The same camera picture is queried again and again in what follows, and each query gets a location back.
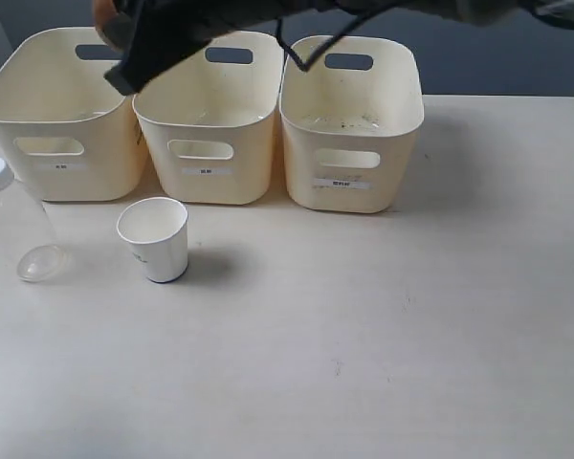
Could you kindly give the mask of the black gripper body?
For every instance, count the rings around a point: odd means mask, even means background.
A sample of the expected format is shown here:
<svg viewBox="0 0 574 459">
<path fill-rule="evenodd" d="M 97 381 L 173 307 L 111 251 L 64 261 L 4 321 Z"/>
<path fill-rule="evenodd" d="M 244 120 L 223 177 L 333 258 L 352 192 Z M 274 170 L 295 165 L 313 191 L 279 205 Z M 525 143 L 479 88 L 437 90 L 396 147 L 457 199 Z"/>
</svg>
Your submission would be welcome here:
<svg viewBox="0 0 574 459">
<path fill-rule="evenodd" d="M 304 11 L 333 10 L 333 1 L 127 1 L 126 72 L 165 72 L 220 36 Z"/>
</svg>

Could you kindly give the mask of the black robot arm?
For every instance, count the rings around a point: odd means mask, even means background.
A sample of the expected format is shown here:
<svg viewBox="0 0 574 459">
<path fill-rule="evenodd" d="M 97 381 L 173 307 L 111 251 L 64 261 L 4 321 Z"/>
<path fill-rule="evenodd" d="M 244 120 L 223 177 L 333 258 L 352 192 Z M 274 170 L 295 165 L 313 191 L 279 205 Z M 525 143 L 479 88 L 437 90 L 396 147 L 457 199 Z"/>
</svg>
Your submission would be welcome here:
<svg viewBox="0 0 574 459">
<path fill-rule="evenodd" d="M 171 0 L 95 1 L 94 26 L 100 39 L 121 53 L 104 77 L 120 94 L 133 96 L 153 79 L 208 47 L 212 40 L 273 21 L 280 49 L 307 73 L 344 37 L 391 10 L 406 9 L 477 26 L 515 10 L 550 27 L 574 31 L 574 1 L 332 1 L 332 0 Z M 306 11 L 343 11 L 352 19 L 301 58 L 283 39 L 286 18 Z"/>
</svg>

